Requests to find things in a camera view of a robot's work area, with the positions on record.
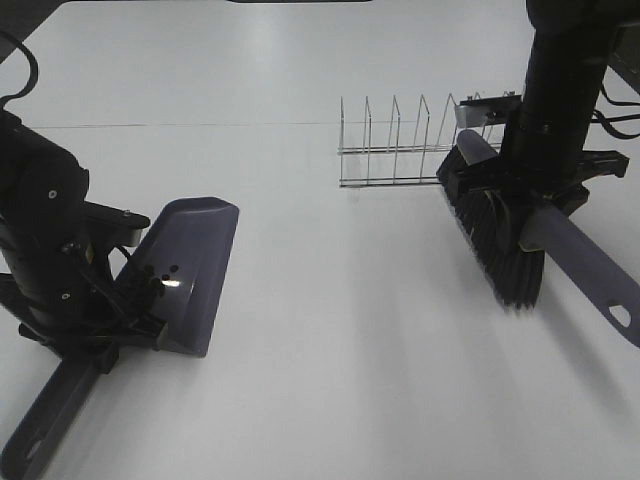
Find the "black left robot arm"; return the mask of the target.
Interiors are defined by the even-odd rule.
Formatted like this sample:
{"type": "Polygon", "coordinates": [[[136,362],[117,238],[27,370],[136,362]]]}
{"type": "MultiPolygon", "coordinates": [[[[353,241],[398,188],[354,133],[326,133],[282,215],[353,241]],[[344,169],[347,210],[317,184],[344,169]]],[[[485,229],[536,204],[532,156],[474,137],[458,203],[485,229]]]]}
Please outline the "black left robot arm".
{"type": "Polygon", "coordinates": [[[1,114],[1,303],[19,332],[56,354],[158,349],[164,321],[149,312],[147,272],[116,280],[109,255],[139,245],[141,214],[87,200],[89,172],[68,150],[1,114]]]}

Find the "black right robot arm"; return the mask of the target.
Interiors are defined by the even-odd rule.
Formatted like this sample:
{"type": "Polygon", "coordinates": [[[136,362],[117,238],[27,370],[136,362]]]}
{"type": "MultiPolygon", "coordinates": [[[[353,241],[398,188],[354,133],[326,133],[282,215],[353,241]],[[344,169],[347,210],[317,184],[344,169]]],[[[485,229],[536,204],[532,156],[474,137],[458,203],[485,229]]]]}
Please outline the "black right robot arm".
{"type": "Polygon", "coordinates": [[[477,164],[447,157],[437,176],[453,202],[478,196],[514,208],[540,196],[569,213],[587,201],[585,181],[621,177],[628,164],[584,143],[593,123],[622,135],[596,102],[613,52],[639,23],[639,4],[529,1],[526,10],[535,34],[522,94],[463,100],[456,111],[464,134],[503,125],[499,152],[477,164]]]}

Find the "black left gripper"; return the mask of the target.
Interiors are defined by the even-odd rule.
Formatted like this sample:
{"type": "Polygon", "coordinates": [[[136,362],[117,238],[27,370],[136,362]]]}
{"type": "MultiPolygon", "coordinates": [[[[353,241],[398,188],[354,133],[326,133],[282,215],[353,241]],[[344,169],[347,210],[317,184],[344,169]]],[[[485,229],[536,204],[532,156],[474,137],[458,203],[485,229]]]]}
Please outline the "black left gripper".
{"type": "Polygon", "coordinates": [[[18,295],[21,336],[40,343],[60,357],[68,354],[94,355],[99,368],[109,372],[120,347],[133,346],[158,350],[168,335],[168,323],[151,313],[165,286],[158,279],[138,279],[122,290],[111,286],[103,295],[94,289],[89,295],[89,312],[100,324],[79,321],[67,328],[46,325],[36,318],[37,306],[18,295]]]}

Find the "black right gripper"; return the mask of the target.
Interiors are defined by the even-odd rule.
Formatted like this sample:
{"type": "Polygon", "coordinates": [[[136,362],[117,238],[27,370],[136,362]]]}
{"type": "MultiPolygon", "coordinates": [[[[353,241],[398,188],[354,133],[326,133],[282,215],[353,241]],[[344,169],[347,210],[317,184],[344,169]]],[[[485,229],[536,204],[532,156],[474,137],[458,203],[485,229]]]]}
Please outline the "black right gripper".
{"type": "Polygon", "coordinates": [[[601,176],[623,178],[628,165],[629,158],[616,150],[585,150],[569,162],[532,167],[497,153],[492,162],[451,171],[447,193],[451,198],[462,198],[469,193],[492,191],[494,213],[526,213],[533,199],[548,201],[563,213],[573,213],[589,198],[583,182],[601,176]]]}

